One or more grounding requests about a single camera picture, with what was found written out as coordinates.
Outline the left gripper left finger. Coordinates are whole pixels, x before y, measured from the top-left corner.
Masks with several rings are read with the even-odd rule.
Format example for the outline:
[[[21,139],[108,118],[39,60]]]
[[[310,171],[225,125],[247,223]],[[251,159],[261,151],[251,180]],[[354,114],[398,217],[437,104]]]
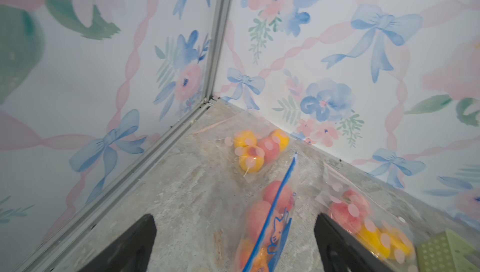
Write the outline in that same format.
[[[148,270],[156,235],[154,217],[145,214],[79,271],[145,272]]]

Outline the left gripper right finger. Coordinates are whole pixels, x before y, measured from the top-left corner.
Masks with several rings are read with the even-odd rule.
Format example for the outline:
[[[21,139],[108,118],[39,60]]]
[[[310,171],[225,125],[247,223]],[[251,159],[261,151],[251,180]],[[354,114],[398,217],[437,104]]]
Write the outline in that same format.
[[[317,216],[314,236],[325,272],[390,272],[392,270],[326,213]]]

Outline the yellow peach with leaf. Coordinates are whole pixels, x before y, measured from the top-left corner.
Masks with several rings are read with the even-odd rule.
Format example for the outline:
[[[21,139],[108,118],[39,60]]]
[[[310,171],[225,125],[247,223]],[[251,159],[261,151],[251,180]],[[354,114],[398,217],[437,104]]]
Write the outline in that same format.
[[[385,247],[381,242],[382,233],[375,228],[372,232],[371,229],[363,226],[357,233],[357,239],[360,243],[368,249],[375,257],[384,260],[391,255],[391,248]]]

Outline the pink zipper clear bag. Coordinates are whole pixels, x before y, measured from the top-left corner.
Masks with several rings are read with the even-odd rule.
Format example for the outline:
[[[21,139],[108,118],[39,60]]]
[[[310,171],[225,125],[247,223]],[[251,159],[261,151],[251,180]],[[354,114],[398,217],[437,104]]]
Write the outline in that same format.
[[[378,228],[378,230],[382,233],[381,242],[385,247],[391,248],[391,239],[389,235],[382,232],[383,228],[400,229],[414,245],[414,233],[406,222],[402,221],[400,217],[395,216],[394,213],[388,211],[387,208],[374,201],[371,197],[367,196],[366,193],[363,193],[360,187],[355,185],[351,180],[346,178],[331,165],[324,163],[323,167],[324,183],[322,185],[320,194],[316,197],[316,201],[321,205],[321,213],[326,213],[328,215],[328,210],[331,203],[348,203],[343,199],[342,194],[348,189],[356,190],[369,201],[371,208],[368,216],[362,218],[362,227],[366,226],[367,228],[371,229],[372,232],[375,228]],[[357,213],[354,213],[354,210],[357,208],[357,206],[353,203],[348,204],[351,204],[351,206],[349,206],[350,213],[356,216]],[[411,255],[407,257],[404,256],[402,251],[397,250],[395,260],[389,258],[384,260],[381,260],[380,258],[378,259],[391,268],[391,272],[418,272],[419,264],[416,256],[415,246],[414,249],[415,250],[411,253]]]
[[[230,118],[197,130],[194,132],[194,135],[200,139],[202,144],[212,143],[215,146],[217,155],[210,156],[210,160],[227,160],[235,170],[242,174],[247,182],[253,182],[270,168],[282,153],[287,150],[289,145],[285,151],[280,152],[279,157],[274,162],[264,164],[257,173],[246,173],[241,169],[239,156],[241,155],[242,147],[257,146],[261,139],[270,137],[270,133],[276,129],[278,127],[264,117],[247,111],[237,113]]]

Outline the blue zipper clear bag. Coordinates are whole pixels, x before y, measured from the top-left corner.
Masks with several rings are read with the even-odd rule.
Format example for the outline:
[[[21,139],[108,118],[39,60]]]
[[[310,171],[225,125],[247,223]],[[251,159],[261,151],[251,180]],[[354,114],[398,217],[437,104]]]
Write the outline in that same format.
[[[284,250],[284,247],[289,237],[289,232],[293,222],[293,214],[295,212],[295,207],[296,207],[296,199],[297,199],[298,193],[296,191],[297,181],[294,179],[294,171],[297,165],[298,165],[298,154],[295,153],[293,155],[292,161],[286,173],[284,173],[284,175],[281,178],[269,183],[260,193],[260,197],[257,198],[257,200],[255,200],[254,202],[252,202],[248,207],[248,209],[246,210],[246,213],[244,216],[245,229],[244,229],[244,232],[242,233],[242,236],[239,240],[239,243],[235,251],[235,255],[233,257],[232,268],[231,268],[232,271],[234,271],[234,261],[236,257],[236,252],[239,247],[239,244],[241,243],[241,240],[245,238],[251,239],[248,235],[248,230],[247,230],[248,211],[256,202],[261,200],[271,203],[271,209],[269,211],[269,214],[267,216],[267,219],[261,231],[261,234],[258,237],[258,240],[255,242],[255,246],[251,254],[251,257],[249,258],[243,272],[250,272],[255,256],[257,255],[257,253],[262,247],[265,247],[263,244],[265,231],[266,231],[266,228],[269,226],[270,219],[273,215],[274,210],[277,210],[280,214],[282,214],[282,219],[284,221],[284,228],[283,228],[280,240],[277,243],[266,247],[269,255],[269,260],[267,264],[269,267],[269,272],[273,272],[276,270],[276,267],[278,265],[278,262],[281,258],[282,252]]]

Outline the orange peach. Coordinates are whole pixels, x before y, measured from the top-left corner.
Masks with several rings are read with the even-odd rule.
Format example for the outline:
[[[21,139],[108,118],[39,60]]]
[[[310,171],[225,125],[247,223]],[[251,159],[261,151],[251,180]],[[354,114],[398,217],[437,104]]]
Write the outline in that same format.
[[[251,239],[245,238],[241,240],[239,247],[237,248],[236,257],[234,260],[234,272],[242,272],[251,257],[252,251],[255,247],[255,242],[252,242]],[[262,247],[258,254],[255,256],[251,272],[268,272],[268,260],[269,255],[267,253],[267,248]]]

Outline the green plastic basket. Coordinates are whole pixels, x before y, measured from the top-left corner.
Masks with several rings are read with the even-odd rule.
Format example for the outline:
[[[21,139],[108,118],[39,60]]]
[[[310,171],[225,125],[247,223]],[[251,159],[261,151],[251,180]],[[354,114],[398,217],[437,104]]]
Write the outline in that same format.
[[[416,247],[420,272],[478,272],[479,251],[452,230],[433,235]]]

